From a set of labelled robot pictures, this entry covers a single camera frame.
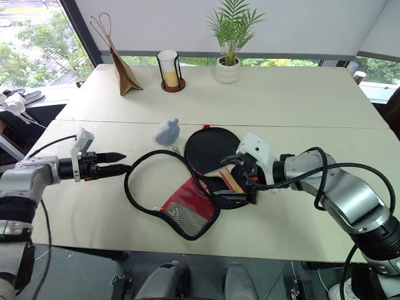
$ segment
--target white sneaker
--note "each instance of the white sneaker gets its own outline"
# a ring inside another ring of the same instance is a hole
[[[329,300],[341,300],[339,292],[339,284],[335,284],[328,292]],[[351,289],[351,278],[344,282],[344,298],[345,300],[360,300],[354,295]]]

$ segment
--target window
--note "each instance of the window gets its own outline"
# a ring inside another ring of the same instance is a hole
[[[1,1],[0,11],[2,89],[75,83],[93,70],[58,0]]]
[[[363,82],[400,85],[400,62],[357,56],[347,69],[351,75],[356,71],[365,72]]]
[[[138,65],[146,64],[156,66],[157,59],[155,56],[123,56],[127,64]],[[180,57],[179,62],[182,66],[215,66],[216,58],[211,57]],[[300,60],[300,59],[264,59],[264,58],[245,58],[242,59],[242,66],[252,67],[318,67],[318,60]]]

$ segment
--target white flower pot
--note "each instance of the white flower pot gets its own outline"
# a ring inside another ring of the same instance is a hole
[[[236,58],[237,64],[234,66],[225,66],[221,64],[219,61],[222,59],[220,57],[217,59],[217,71],[216,77],[220,83],[234,83],[239,79],[239,71],[240,71],[240,59]]]

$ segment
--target floor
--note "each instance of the floor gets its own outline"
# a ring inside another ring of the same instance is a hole
[[[18,299],[31,299],[43,274],[48,258],[48,247],[36,245],[36,261],[30,284]],[[190,296],[223,299],[222,278],[225,268],[233,261],[244,265],[251,275],[260,299],[290,299],[290,287],[294,279],[290,261],[217,257],[154,252],[129,252],[123,262],[70,251],[58,247],[51,250],[49,274],[38,299],[85,299],[105,300],[112,294],[111,278],[131,272],[132,291],[125,299],[133,299],[147,277],[163,263],[180,261],[191,270]],[[316,271],[306,271],[301,262],[294,261],[298,279],[311,280],[315,299],[327,299],[326,292]],[[340,269],[321,270],[325,285],[330,288],[339,282]]]

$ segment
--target paper bag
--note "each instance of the paper bag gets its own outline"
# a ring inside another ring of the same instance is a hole
[[[109,32],[104,28],[103,23],[101,22],[101,16],[107,16],[109,19]],[[92,21],[95,21],[99,30],[94,26]],[[99,15],[99,20],[96,20],[95,17],[90,17],[90,24],[93,29],[100,35],[102,40],[107,44],[110,48],[110,55],[112,61],[114,63],[114,70],[117,76],[118,84],[119,84],[119,94],[121,96],[125,95],[131,88],[132,89],[143,89],[141,85],[136,80],[134,74],[132,73],[131,68],[124,62],[122,57],[118,54],[117,49],[115,48],[113,41],[111,40],[111,18],[110,15],[106,12],[102,12]]]

